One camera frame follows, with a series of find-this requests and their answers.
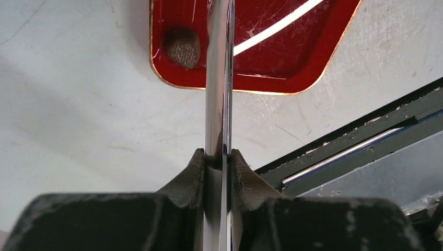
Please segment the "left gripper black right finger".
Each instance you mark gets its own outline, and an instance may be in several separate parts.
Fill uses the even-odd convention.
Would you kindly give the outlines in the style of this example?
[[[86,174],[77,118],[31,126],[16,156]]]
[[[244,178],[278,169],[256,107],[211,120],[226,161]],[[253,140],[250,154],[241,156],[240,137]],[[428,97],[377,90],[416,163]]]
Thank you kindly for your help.
[[[394,203],[380,198],[290,198],[231,153],[233,250],[423,250]]]

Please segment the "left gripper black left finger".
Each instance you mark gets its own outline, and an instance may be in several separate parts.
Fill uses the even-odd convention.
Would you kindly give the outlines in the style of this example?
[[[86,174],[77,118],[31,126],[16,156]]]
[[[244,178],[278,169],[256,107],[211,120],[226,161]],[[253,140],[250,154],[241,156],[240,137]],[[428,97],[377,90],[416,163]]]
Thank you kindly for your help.
[[[204,166],[197,149],[156,192],[37,196],[3,250],[202,250]]]

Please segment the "silver metal tongs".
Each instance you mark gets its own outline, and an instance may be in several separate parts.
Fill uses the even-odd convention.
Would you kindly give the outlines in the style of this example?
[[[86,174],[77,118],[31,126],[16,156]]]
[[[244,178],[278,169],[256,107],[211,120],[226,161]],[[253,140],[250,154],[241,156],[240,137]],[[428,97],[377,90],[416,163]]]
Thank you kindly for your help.
[[[212,1],[206,53],[203,250],[231,250],[231,115],[235,2]]]

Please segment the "dark square chocolate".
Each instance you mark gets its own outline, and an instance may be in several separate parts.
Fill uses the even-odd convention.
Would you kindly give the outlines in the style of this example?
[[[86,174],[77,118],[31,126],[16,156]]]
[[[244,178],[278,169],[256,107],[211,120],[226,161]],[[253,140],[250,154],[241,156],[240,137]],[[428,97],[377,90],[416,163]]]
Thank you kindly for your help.
[[[199,37],[190,28],[168,31],[164,37],[164,48],[168,58],[185,69],[195,68],[201,56]]]

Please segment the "red plastic tray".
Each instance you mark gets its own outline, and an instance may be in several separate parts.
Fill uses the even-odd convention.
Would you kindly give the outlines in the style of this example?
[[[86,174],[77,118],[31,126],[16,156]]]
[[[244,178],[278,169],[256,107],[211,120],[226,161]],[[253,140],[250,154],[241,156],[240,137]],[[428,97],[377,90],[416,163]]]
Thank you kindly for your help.
[[[204,89],[208,12],[211,1],[150,1],[149,60],[164,83]],[[360,1],[235,1],[234,90],[294,95],[323,76],[355,16]],[[172,62],[164,37],[173,29],[190,28],[200,40],[197,66]]]

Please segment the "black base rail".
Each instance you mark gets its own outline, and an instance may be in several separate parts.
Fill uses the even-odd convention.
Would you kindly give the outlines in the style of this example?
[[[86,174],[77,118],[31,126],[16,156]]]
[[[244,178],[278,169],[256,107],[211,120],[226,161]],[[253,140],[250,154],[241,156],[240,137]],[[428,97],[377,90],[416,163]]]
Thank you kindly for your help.
[[[425,85],[313,142],[294,150],[255,172],[281,191],[283,181],[351,147],[389,130],[418,124],[442,110],[442,78]]]

